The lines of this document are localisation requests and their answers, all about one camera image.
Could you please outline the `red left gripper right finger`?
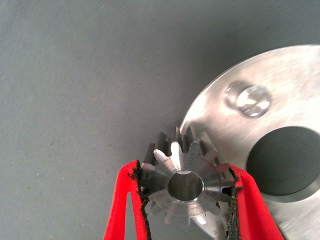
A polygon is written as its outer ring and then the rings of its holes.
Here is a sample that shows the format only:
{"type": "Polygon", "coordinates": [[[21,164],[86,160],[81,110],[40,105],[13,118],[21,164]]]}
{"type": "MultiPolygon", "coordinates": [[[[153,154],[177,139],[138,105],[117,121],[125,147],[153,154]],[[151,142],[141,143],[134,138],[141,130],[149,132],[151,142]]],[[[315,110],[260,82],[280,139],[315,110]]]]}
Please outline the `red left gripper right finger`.
{"type": "Polygon", "coordinates": [[[230,166],[234,177],[226,238],[228,240],[283,240],[254,178],[244,169],[230,166]]]}

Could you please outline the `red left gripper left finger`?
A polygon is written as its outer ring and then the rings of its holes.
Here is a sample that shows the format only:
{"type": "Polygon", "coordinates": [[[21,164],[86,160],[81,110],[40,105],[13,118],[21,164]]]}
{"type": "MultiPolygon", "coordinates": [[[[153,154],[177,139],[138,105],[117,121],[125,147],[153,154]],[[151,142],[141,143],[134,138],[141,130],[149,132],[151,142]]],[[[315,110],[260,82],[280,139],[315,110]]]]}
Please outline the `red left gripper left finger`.
{"type": "Polygon", "coordinates": [[[140,162],[134,160],[122,166],[118,171],[104,240],[123,240],[125,238],[128,195],[131,195],[136,238],[138,240],[150,239],[150,225],[145,211],[147,199],[142,197],[138,182],[140,170],[140,162]]]}

